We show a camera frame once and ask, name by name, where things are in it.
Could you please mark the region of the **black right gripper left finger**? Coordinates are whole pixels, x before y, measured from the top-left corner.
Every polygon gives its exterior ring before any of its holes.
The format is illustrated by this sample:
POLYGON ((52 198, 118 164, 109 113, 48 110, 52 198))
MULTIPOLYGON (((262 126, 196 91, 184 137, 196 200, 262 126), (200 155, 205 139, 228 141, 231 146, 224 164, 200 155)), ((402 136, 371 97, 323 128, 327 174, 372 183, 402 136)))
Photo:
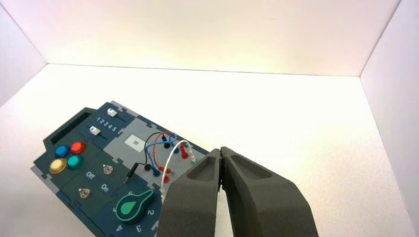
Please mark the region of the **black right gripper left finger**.
POLYGON ((220 165, 220 149, 213 149, 170 185, 159 218, 159 237, 215 235, 220 165))

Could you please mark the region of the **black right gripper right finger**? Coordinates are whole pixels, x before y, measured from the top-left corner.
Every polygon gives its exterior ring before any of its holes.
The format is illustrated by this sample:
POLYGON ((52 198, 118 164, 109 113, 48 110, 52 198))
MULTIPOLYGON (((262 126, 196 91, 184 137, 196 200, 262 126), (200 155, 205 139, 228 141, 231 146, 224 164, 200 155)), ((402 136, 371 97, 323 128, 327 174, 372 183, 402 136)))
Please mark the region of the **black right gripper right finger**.
POLYGON ((290 180, 221 147, 222 188, 235 237, 317 237, 310 205, 290 180))

